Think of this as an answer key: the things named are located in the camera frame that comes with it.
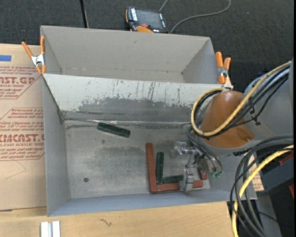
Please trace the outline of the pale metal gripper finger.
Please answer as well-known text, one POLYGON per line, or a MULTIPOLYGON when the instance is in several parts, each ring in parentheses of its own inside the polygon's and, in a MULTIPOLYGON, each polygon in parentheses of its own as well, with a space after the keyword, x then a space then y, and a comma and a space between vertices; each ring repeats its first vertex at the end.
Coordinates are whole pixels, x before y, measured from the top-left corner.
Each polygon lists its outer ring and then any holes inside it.
POLYGON ((187 146, 186 142, 174 141, 172 143, 171 158, 176 158, 178 155, 185 155, 186 146, 187 146))
POLYGON ((184 171, 183 191, 189 192, 193 189, 194 174, 191 169, 186 168, 184 171))

